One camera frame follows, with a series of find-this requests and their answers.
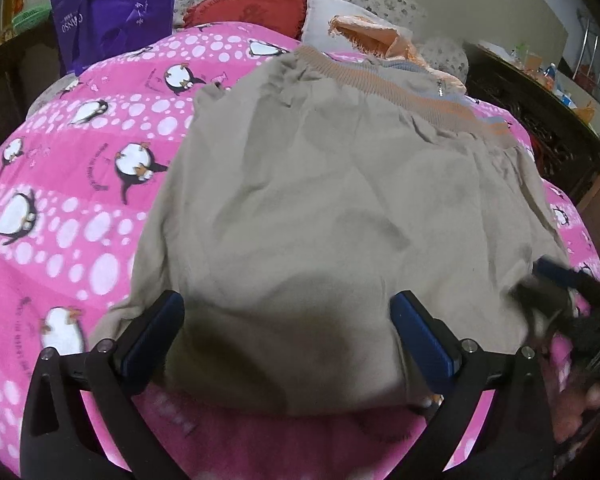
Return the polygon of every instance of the beige fabric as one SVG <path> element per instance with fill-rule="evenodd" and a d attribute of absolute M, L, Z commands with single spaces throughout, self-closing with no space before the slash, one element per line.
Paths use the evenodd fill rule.
<path fill-rule="evenodd" d="M 526 330 L 502 293 L 543 254 L 566 262 L 564 248 L 525 150 L 458 102 L 415 92 L 437 88 L 427 73 L 301 47 L 230 92 L 198 91 L 130 297 L 91 344 L 172 288 L 186 320 L 166 384 L 292 415 L 428 393 L 389 320 L 400 290 L 459 338 L 513 352 Z"/>

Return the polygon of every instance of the screw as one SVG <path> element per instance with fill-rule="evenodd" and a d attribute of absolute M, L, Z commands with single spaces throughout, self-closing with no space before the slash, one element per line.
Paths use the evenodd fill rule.
<path fill-rule="evenodd" d="M 105 354 L 113 348 L 113 339 L 103 339 L 96 345 L 96 350 L 102 354 Z"/>
<path fill-rule="evenodd" d="M 536 355 L 536 353 L 534 352 L 534 349 L 531 348 L 531 346 L 523 346 L 522 350 L 520 352 L 527 359 L 533 359 Z"/>
<path fill-rule="evenodd" d="M 49 361 L 49 359 L 51 359 L 55 353 L 56 349 L 52 346 L 48 346 L 45 349 L 43 349 L 42 352 L 40 352 L 40 359 L 42 359 L 43 361 Z"/>
<path fill-rule="evenodd" d="M 478 349 L 478 343 L 473 339 L 463 339 L 461 345 L 462 349 L 465 352 L 469 352 L 469 354 L 474 353 Z"/>

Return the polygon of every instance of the green basket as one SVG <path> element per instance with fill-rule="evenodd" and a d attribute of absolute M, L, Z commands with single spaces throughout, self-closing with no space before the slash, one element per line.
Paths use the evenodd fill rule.
<path fill-rule="evenodd" d="M 25 30 L 43 23 L 48 18 L 50 12 L 51 5 L 38 5 L 31 7 L 29 10 L 23 10 L 22 12 L 19 12 L 11 20 L 13 31 L 16 34 L 20 34 Z"/>

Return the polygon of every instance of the blue gripper pad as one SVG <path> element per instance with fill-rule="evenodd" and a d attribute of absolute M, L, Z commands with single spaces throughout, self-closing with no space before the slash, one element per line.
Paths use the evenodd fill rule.
<path fill-rule="evenodd" d="M 118 364 L 122 387 L 129 395 L 137 395 L 162 364 L 184 322 L 184 302 L 180 294 L 166 290 L 155 303 L 136 318 L 120 336 L 129 332 L 133 338 L 128 351 Z"/>
<path fill-rule="evenodd" d="M 557 264 L 550 258 L 542 256 L 534 263 L 532 271 L 535 276 L 542 276 L 551 280 L 560 288 L 577 288 L 578 273 Z"/>
<path fill-rule="evenodd" d="M 455 346 L 458 340 L 442 321 L 433 319 L 408 290 L 391 299 L 389 310 L 402 348 L 416 361 L 431 391 L 448 394 L 461 364 L 461 355 Z"/>

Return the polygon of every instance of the white pillow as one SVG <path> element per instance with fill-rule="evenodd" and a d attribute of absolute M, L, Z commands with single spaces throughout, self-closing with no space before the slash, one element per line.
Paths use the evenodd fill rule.
<path fill-rule="evenodd" d="M 329 22 L 334 16 L 365 16 L 380 25 L 398 28 L 374 13 L 343 0 L 306 0 L 302 42 L 322 52 L 358 52 L 344 36 L 329 35 Z"/>

